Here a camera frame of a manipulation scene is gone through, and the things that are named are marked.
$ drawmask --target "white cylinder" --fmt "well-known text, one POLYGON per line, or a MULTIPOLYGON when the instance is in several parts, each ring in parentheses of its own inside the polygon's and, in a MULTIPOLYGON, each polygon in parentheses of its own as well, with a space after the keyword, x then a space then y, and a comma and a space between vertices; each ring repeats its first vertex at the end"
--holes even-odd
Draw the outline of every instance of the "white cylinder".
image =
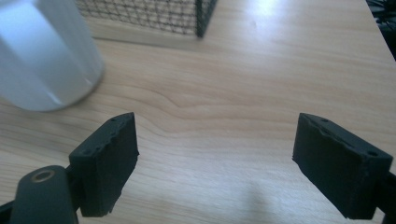
POLYGON ((0 95, 27 110, 66 107, 104 65, 74 0, 0 0, 0 95))

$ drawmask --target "wood grain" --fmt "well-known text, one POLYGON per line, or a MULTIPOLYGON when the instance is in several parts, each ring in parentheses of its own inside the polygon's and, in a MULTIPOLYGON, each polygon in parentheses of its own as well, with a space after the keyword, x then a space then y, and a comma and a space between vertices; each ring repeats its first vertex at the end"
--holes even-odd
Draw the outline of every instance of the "wood grain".
POLYGON ((396 156, 396 63, 364 1, 219 1, 185 48, 96 44, 106 73, 85 100, 49 113, 0 100, 0 203, 133 111, 136 169, 112 214, 80 223, 380 223, 344 219, 291 160, 300 112, 396 156))

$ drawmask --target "wooden tabletop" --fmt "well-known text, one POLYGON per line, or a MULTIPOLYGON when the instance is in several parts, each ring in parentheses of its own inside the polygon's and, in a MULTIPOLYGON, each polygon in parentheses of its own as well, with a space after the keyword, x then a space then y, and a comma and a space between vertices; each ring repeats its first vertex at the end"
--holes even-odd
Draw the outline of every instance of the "wooden tabletop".
POLYGON ((106 73, 83 101, 38 113, 0 100, 0 203, 135 112, 136 168, 112 214, 80 223, 381 222, 344 219, 291 160, 301 112, 396 157, 396 62, 364 0, 219 1, 202 40, 96 44, 106 73))

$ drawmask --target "wire mesh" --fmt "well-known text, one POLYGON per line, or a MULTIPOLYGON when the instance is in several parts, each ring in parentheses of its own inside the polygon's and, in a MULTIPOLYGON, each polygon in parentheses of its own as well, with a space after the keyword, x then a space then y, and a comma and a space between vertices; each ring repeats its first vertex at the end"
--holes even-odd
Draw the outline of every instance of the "wire mesh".
POLYGON ((76 0, 82 16, 195 35, 194 0, 76 0))
POLYGON ((195 0, 196 34, 203 37, 217 0, 195 0))

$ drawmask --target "black plastic block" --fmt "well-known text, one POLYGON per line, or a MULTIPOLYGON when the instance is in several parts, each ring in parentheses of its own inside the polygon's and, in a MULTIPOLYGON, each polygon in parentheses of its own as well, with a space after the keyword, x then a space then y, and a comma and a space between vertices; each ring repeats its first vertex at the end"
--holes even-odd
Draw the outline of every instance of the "black plastic block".
POLYGON ((373 218, 392 157, 330 120, 300 114, 293 160, 344 217, 373 218))
POLYGON ((84 217, 111 212, 138 155, 134 113, 108 120, 69 155, 72 176, 82 180, 84 217))
POLYGON ((21 179, 9 223, 78 223, 62 166, 43 167, 21 179))

